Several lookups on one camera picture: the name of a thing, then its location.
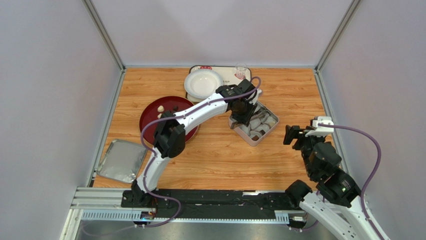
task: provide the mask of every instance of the round red tray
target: round red tray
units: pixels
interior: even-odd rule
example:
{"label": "round red tray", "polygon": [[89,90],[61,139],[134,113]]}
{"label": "round red tray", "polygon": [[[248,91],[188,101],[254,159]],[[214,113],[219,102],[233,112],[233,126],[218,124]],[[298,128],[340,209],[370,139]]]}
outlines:
{"label": "round red tray", "polygon": [[[140,132],[142,132],[142,129],[144,129],[144,127],[148,125],[150,122],[158,119],[158,115],[161,113],[161,112],[158,112],[159,106],[163,106],[164,111],[170,110],[172,113],[174,113],[174,112],[180,112],[180,111],[189,109],[190,107],[194,106],[194,104],[188,99],[180,97],[180,96],[165,96],[151,102],[145,108],[145,110],[143,110],[142,114],[140,115],[140,120],[139,120]],[[173,110],[174,106],[178,107],[177,111]],[[186,135],[185,137],[186,142],[188,142],[194,136],[194,134],[198,130],[198,127],[199,126],[195,127]],[[151,125],[150,127],[148,127],[148,129],[145,131],[143,135],[143,139],[145,139],[145,141],[147,141],[150,144],[154,143],[154,132],[156,128],[157,128],[157,124]]]}

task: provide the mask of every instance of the white wall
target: white wall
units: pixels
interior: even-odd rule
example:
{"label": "white wall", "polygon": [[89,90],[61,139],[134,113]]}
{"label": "white wall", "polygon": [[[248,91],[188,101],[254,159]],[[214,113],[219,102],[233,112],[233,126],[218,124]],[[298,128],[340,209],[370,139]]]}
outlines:
{"label": "white wall", "polygon": [[[426,1],[364,0],[322,71],[335,123],[382,147],[367,200],[393,240],[425,239]],[[376,150],[341,131],[349,171],[362,186]]]}
{"label": "white wall", "polygon": [[119,70],[81,0],[0,3],[0,239],[58,239]]}
{"label": "white wall", "polygon": [[126,65],[314,66],[351,0],[93,0]]}

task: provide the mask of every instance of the white bowl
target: white bowl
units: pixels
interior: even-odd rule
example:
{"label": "white bowl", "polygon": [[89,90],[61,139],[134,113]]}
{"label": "white bowl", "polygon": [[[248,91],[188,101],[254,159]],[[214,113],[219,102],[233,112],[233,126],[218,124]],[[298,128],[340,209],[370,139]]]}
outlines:
{"label": "white bowl", "polygon": [[210,69],[199,69],[186,76],[183,86],[191,96],[206,99],[223,84],[224,80],[219,73]]}

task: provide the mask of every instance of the glass cup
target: glass cup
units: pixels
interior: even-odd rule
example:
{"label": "glass cup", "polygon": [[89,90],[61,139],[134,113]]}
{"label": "glass cup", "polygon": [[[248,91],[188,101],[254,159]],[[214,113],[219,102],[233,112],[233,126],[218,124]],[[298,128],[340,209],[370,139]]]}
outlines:
{"label": "glass cup", "polygon": [[237,63],[235,65],[235,76],[239,79],[244,79],[246,77],[247,65],[245,63]]}

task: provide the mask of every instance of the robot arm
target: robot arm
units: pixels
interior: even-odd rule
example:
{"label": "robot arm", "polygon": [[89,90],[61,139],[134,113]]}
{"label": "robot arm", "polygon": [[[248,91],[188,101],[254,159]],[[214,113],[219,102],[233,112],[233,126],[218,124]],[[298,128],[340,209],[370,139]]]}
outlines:
{"label": "robot arm", "polygon": [[256,109],[257,92],[246,98],[237,98],[233,100],[221,100],[223,98],[238,96],[248,93],[255,87],[247,79],[241,81],[238,86],[221,86],[209,98],[192,106],[184,111],[165,112],[162,118],[179,117],[174,120],[167,120],[158,123],[154,134],[154,151],[150,159],[153,163],[146,172],[146,188],[143,184],[144,175],[139,176],[133,184],[137,183],[138,188],[143,192],[156,189],[158,180],[165,170],[170,160],[178,156],[185,148],[185,135],[196,126],[213,118],[214,116],[223,114],[229,110],[232,111],[231,116],[240,124],[248,125],[250,119]]}
{"label": "robot arm", "polygon": [[[318,183],[316,188],[319,193],[333,204],[347,221],[330,209],[329,205],[300,180],[294,182],[286,193],[292,196],[295,206],[314,216],[340,240],[381,239],[363,213],[360,188],[349,174],[339,168],[342,158],[331,143],[325,142],[325,137],[334,129],[318,124],[333,125],[333,122],[330,117],[318,116],[306,129],[287,125],[283,144],[290,145],[293,139],[297,139],[293,149],[301,151],[308,177]],[[368,208],[367,211],[381,236],[389,240]]]}
{"label": "robot arm", "polygon": [[[186,113],[189,113],[190,111],[192,111],[193,109],[196,109],[198,106],[203,105],[204,103],[208,103],[212,100],[216,100],[216,99],[222,99],[223,96],[218,94],[218,93],[214,93],[212,96],[210,96],[209,98],[205,99],[204,101],[192,106],[189,109],[186,109],[184,111],[180,111],[180,112],[176,112],[175,115],[176,116],[185,116]],[[183,129],[185,133],[189,133],[192,129],[194,129],[196,126],[202,124],[203,122],[207,121],[210,118],[213,118],[216,115],[219,114],[223,114],[227,111],[228,108],[228,103],[226,103],[225,101],[218,101],[218,102],[214,102],[210,105],[207,105],[203,108],[201,108],[198,111],[195,111],[194,113],[190,114],[190,115],[186,115],[184,118],[179,118],[177,119],[177,122],[179,125],[183,125]],[[177,147],[177,151],[179,151],[181,148],[184,148],[185,145],[183,146],[178,146]],[[164,169],[166,168],[167,164],[170,162],[170,160],[172,159],[172,157],[170,156],[162,156],[162,152],[160,151],[160,146],[154,147],[154,151],[155,153],[151,154],[150,159],[153,159],[153,163],[150,166],[150,168],[148,169],[147,173],[146,173],[146,187],[148,188],[148,191],[152,191],[154,189],[156,189],[157,187],[157,183],[160,179],[161,174],[163,173]],[[137,178],[137,182],[139,185],[139,188],[141,190],[143,190],[144,192],[146,192],[146,189],[143,186],[143,174],[141,176],[139,176]]]}

